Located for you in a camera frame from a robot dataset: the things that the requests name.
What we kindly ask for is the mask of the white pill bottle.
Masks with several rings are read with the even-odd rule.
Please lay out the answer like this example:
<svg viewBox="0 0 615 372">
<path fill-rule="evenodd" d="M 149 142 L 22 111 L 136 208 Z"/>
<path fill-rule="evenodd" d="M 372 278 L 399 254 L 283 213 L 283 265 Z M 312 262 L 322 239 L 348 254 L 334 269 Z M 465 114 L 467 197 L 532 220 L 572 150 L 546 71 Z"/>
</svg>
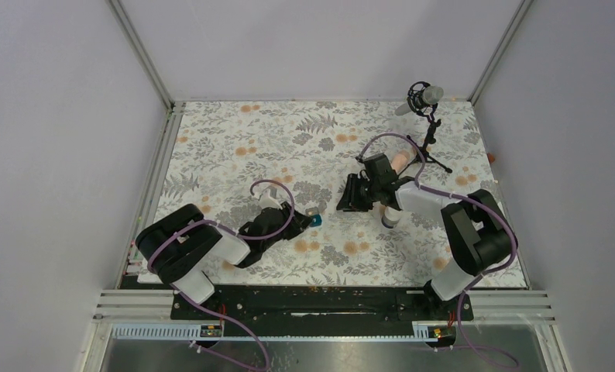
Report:
<svg viewBox="0 0 615 372">
<path fill-rule="evenodd" d="M 386 207 L 383 211 L 381 222 L 388 229 L 393 229 L 402 218 L 402 211 Z"/>
</svg>

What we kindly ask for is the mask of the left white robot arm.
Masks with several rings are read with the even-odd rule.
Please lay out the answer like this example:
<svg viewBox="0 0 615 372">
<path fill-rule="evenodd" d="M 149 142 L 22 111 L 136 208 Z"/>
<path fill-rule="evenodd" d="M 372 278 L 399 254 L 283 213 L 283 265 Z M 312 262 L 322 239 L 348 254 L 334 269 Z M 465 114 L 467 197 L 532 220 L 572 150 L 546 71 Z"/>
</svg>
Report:
<svg viewBox="0 0 615 372">
<path fill-rule="evenodd" d="M 190 309 L 208 319 L 217 313 L 220 300 L 198 267 L 205 257 L 247 268 L 273 244 L 299 236 L 312 222 L 284 201 L 279 208 L 262 209 L 235 232 L 208 221 L 196 205 L 187 204 L 140 232 L 135 246 L 147 260 L 148 271 L 188 297 Z"/>
</svg>

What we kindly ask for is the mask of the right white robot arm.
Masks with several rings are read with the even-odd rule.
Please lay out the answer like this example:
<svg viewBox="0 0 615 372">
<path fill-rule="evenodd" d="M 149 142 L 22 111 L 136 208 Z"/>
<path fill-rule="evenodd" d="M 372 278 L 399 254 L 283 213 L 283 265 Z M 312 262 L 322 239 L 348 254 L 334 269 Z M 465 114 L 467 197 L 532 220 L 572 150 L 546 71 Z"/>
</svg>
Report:
<svg viewBox="0 0 615 372">
<path fill-rule="evenodd" d="M 446 193 L 401 177 L 384 154 L 362 160 L 363 171 L 351 173 L 336 208 L 340 212 L 368 212 L 384 205 L 381 222 L 393 228 L 402 213 L 426 216 L 445 230 L 452 260 L 424 286 L 424 311 L 443 319 L 454 308 L 453 298 L 470 289 L 491 266 L 510 264 L 517 238 L 491 193 L 479 189 L 469 195 Z"/>
</svg>

